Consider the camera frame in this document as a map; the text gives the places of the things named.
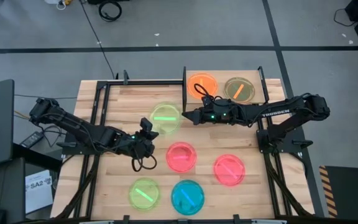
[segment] wooden table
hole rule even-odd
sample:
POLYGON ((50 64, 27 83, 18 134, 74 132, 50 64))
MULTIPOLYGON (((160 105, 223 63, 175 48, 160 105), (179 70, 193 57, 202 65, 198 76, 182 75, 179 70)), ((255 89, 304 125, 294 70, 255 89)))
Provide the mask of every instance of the wooden table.
MULTIPOLYGON (((96 82, 81 82, 75 106, 74 115, 88 121, 96 82)), ((266 79, 266 82, 270 102, 285 98, 279 79, 266 79)), ((159 103, 169 101, 181 110, 181 91, 180 85, 112 86, 106 125, 134 133, 140 129, 140 119, 148 118, 153 107, 159 103)), ((101 109, 98 111, 96 124, 99 124, 100 115, 101 109)), ((275 116, 273 122, 279 123, 287 117, 287 114, 275 116)), ((220 124, 193 126, 191 121, 184 119, 175 134, 160 135, 154 140, 154 156, 158 160, 158 166, 154 170, 134 172, 130 157, 103 154, 99 163, 92 220, 122 220, 124 215, 130 215, 131 220, 232 219, 233 214, 239 214, 240 218, 273 218, 267 172, 263 155, 258 150, 256 130, 256 124, 252 128, 220 124), (195 168, 184 174, 172 171, 165 161, 168 147, 177 141, 190 143, 196 149, 198 157, 195 168), (213 164, 216 158, 223 154, 233 154, 245 164, 246 177, 240 185, 226 187, 216 180, 213 164), (148 212, 140 212, 129 203, 129 188, 141 177, 153 179, 160 188, 160 201, 148 212), (205 193, 204 207, 190 217, 177 213, 170 201, 173 186, 185 179, 198 182, 205 193)), ((282 154, 281 159, 288 188, 302 206, 313 213, 302 163, 289 154, 282 154)), ((51 217, 58 215, 76 192, 82 162, 83 156, 75 156, 62 167, 51 217)), ((151 160, 146 160, 145 165, 151 165, 151 160)), ((279 190, 278 196, 283 214, 283 200, 279 190)), ((87 198, 88 192, 85 192, 81 215, 85 215, 87 198)))

